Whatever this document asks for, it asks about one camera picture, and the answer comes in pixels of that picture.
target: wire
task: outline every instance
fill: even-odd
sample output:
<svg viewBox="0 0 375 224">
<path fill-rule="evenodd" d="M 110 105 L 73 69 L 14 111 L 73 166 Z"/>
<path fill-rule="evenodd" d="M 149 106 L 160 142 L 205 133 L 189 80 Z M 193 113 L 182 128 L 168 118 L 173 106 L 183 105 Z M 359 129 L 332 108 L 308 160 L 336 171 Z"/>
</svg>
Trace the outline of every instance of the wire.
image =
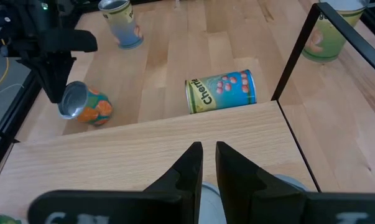
<svg viewBox="0 0 375 224">
<path fill-rule="evenodd" d="M 19 83 L 16 83 L 16 84 L 13 84 L 13 85 L 9 85 L 8 87 L 6 87 L 5 89 L 1 90 L 0 93 L 3 93 L 5 90 L 9 89 L 9 88 L 12 88 L 14 86 L 21 86 L 22 88 L 24 88 L 24 85 L 21 85 Z"/>
<path fill-rule="evenodd" d="M 5 41 L 3 40 L 3 39 L 1 39 L 1 41 L 2 41 L 2 44 L 3 44 L 3 46 L 5 46 L 6 44 L 5 44 Z M 8 57 L 6 57 L 6 70 L 5 70 L 5 72 L 3 73 L 3 75 L 2 75 L 2 77 L 1 77 L 1 79 L 0 79 L 0 84 L 2 83 L 2 81 L 5 79 L 5 77 L 7 76 L 7 72 L 9 71 L 9 58 Z"/>
</svg>

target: wooden table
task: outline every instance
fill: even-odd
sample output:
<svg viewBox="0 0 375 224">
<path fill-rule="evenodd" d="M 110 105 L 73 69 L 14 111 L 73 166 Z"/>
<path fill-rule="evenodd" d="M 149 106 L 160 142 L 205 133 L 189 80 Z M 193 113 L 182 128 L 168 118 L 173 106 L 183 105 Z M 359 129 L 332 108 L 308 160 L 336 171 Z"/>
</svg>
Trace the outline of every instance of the wooden table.
<svg viewBox="0 0 375 224">
<path fill-rule="evenodd" d="M 34 198 L 54 189 L 142 190 L 194 141 L 204 148 L 203 180 L 216 185 L 220 140 L 315 190 L 273 101 L 15 144 L 0 175 L 0 212 L 25 217 Z"/>
<path fill-rule="evenodd" d="M 18 139 L 51 139 L 95 129 L 188 114 L 184 80 L 233 70 L 254 74 L 259 103 L 268 102 L 316 0 L 182 0 L 134 6 L 145 35 L 136 49 L 114 48 L 99 12 L 78 28 L 97 38 L 95 53 L 77 53 L 69 81 L 107 93 L 112 120 L 99 128 L 58 117 L 40 95 Z M 375 47 L 375 36 L 355 29 Z M 375 71 L 349 44 L 338 60 L 298 61 L 280 99 L 323 191 L 375 192 Z"/>
</svg>

